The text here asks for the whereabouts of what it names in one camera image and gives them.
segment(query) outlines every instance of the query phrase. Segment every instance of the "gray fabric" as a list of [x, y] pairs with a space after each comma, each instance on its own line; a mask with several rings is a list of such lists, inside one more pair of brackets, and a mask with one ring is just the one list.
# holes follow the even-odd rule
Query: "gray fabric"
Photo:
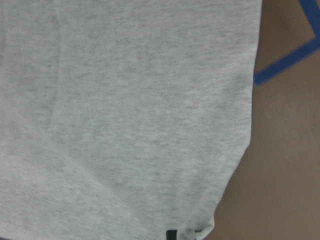
[[257, 0], [0, 0], [0, 236], [202, 240], [251, 134]]

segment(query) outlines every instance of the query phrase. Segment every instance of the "blue tape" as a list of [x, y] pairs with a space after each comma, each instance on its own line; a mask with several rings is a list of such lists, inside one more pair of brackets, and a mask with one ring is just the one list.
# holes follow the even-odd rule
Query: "blue tape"
[[253, 82], [257, 86], [265, 83], [275, 75], [320, 49], [320, 8], [316, 0], [299, 0], [299, 2], [316, 38], [276, 61], [261, 72], [253, 75]]

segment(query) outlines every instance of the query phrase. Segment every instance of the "blue line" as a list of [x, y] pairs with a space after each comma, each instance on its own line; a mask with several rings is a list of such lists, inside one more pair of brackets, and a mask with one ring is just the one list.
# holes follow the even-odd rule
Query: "blue line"
[[301, 61], [303, 58], [307, 57], [318, 49], [320, 49], [320, 39], [315, 38], [309, 43], [306, 43], [302, 47], [298, 48], [297, 50], [294, 50], [276, 63], [270, 65], [265, 70], [262, 70], [261, 72], [254, 75], [253, 82], [256, 85], [263, 84], [270, 78], [279, 74], [281, 71], [291, 67], [295, 63]]
[[316, 0], [299, 0], [317, 38], [320, 38], [320, 8]]

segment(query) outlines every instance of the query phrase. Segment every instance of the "gray cloth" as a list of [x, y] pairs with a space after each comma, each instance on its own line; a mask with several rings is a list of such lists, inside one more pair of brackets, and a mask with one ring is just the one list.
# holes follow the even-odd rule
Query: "gray cloth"
[[250, 142], [257, 0], [0, 0], [0, 236], [202, 240]]

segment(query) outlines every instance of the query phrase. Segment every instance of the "small black tag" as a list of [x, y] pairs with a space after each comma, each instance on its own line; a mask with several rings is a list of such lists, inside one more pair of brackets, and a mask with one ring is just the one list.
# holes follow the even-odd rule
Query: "small black tag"
[[177, 240], [177, 230], [166, 231], [166, 240]]

